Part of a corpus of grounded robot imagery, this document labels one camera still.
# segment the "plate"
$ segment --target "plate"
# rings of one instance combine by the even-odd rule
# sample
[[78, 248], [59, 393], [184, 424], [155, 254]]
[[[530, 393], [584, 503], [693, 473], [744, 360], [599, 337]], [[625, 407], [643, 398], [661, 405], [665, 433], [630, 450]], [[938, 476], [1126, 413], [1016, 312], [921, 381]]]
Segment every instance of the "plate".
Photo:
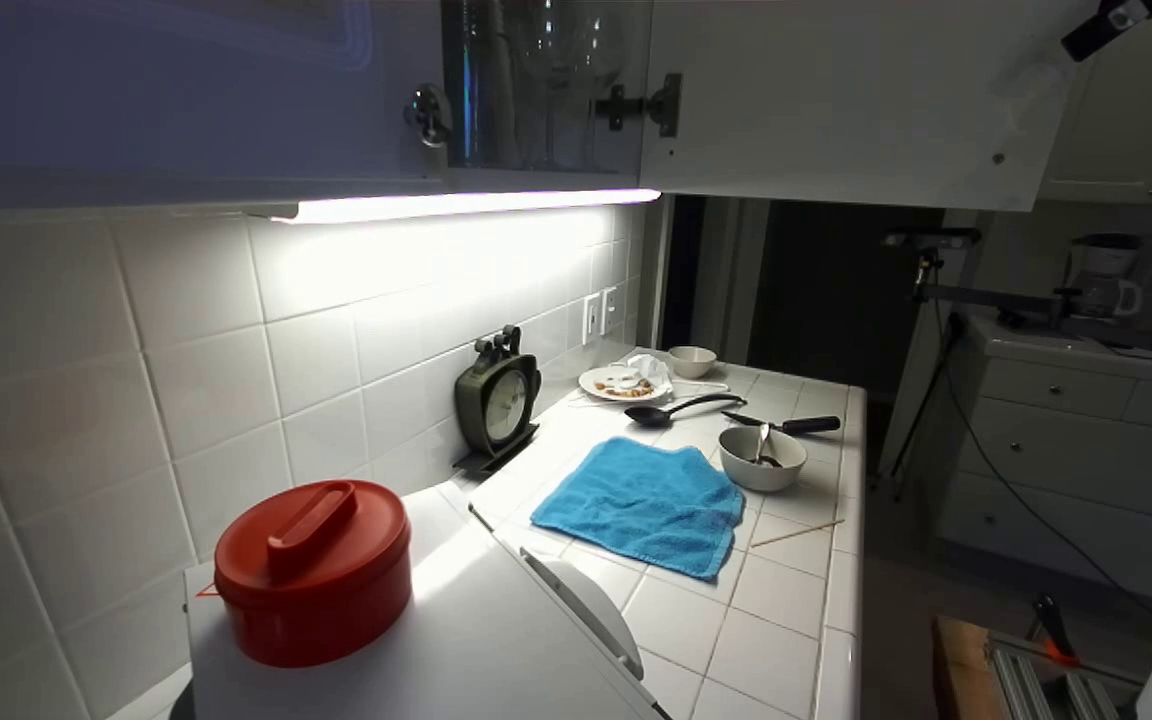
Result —
[[671, 398], [669, 378], [641, 378], [630, 363], [581, 371], [575, 384], [584, 398], [603, 399], [603, 405], [625, 405], [625, 407], [656, 405], [656, 399]]

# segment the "electrical outlet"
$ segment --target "electrical outlet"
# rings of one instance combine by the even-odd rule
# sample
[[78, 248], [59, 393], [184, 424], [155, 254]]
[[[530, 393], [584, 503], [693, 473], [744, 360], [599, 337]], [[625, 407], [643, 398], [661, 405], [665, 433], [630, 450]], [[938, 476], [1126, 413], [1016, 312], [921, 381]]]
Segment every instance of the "electrical outlet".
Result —
[[592, 345], [592, 337], [599, 331], [599, 309], [603, 309], [603, 292], [587, 292], [581, 302], [581, 348]]
[[599, 292], [599, 337], [612, 331], [618, 286]]

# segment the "white plate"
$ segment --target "white plate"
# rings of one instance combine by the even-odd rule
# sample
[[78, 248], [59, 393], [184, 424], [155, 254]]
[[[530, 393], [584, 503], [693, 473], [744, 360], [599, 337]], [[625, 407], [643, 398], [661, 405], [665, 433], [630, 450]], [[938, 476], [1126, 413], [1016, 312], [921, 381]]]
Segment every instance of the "white plate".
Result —
[[603, 405], [625, 405], [625, 407], [631, 407], [631, 405], [656, 405], [656, 399], [671, 398], [669, 378], [643, 378], [643, 384], [653, 384], [653, 387], [641, 393], [641, 398], [630, 398], [630, 393], [620, 398], [620, 393], [612, 393], [618, 381], [625, 384], [630, 371], [631, 371], [631, 370], [625, 370], [625, 363], [607, 363], [607, 370], [581, 371], [575, 384], [581, 384], [584, 398], [603, 399]]

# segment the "upper cabinet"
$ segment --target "upper cabinet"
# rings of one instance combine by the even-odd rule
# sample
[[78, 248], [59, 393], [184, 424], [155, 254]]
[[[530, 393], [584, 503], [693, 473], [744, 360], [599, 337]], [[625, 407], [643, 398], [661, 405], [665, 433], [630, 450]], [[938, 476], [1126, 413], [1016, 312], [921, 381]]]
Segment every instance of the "upper cabinet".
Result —
[[1127, 34], [1080, 78], [1043, 198], [1152, 203], [1152, 24]]
[[441, 186], [431, 0], [0, 0], [0, 208]]
[[0, 208], [653, 186], [1028, 208], [1098, 0], [0, 0]]

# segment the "white cabinet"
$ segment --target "white cabinet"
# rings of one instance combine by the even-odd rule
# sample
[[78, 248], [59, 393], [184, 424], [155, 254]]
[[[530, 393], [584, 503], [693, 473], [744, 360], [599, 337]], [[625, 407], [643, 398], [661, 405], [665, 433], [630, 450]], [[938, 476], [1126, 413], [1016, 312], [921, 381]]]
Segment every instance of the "white cabinet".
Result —
[[940, 541], [1152, 598], [1152, 363], [972, 321], [909, 473]]
[[436, 0], [0, 0], [0, 203], [428, 188]]
[[[653, 186], [1028, 208], [1090, 0], [0, 0], [0, 203]], [[680, 86], [675, 133], [597, 111]], [[448, 152], [404, 123], [448, 88]]]
[[1152, 203], [1152, 24], [1127, 34], [1080, 78], [1043, 198]]

